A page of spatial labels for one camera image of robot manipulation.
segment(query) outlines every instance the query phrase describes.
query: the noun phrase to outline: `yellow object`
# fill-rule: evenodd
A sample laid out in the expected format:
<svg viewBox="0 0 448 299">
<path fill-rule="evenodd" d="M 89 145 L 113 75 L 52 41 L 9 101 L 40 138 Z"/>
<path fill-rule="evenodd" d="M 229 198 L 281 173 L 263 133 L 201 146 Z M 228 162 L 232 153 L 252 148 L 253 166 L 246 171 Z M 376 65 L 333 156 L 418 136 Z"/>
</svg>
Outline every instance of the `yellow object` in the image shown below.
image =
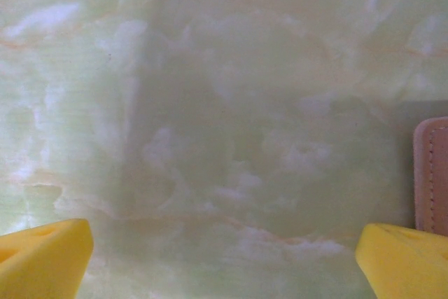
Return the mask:
<svg viewBox="0 0 448 299">
<path fill-rule="evenodd" d="M 378 299 L 448 298 L 447 237 L 369 224 L 356 260 Z"/>
<path fill-rule="evenodd" d="M 0 298 L 75 298 L 92 250 L 83 219 L 0 236 Z"/>
</svg>

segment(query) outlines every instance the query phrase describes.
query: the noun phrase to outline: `stitching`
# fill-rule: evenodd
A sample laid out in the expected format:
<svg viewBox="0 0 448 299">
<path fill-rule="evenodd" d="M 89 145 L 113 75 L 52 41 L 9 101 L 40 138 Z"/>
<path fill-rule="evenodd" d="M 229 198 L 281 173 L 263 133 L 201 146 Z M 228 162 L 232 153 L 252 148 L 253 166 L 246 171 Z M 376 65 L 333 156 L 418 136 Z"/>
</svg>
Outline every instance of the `stitching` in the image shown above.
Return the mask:
<svg viewBox="0 0 448 299">
<path fill-rule="evenodd" d="M 430 214 L 431 214 L 431 230 L 434 232 L 435 221 L 434 221 L 434 172 L 433 172 L 433 154 L 434 154 L 434 133 L 439 130 L 448 129 L 448 126 L 437 127 L 431 131 L 429 134 L 429 198 L 431 202 Z"/>
</svg>

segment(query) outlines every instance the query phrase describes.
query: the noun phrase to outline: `yellow triangular piece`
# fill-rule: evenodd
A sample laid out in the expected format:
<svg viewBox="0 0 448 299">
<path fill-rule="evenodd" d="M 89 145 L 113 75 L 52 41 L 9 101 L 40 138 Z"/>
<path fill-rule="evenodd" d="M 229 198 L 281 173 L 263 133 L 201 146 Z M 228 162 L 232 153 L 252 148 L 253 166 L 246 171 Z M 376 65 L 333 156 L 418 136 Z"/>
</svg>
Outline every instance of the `yellow triangular piece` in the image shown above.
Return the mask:
<svg viewBox="0 0 448 299">
<path fill-rule="evenodd" d="M 0 298 L 75 298 L 92 250 L 83 219 L 0 236 Z"/>
<path fill-rule="evenodd" d="M 356 261 L 378 299 L 448 298 L 448 237 L 369 224 Z"/>
</svg>

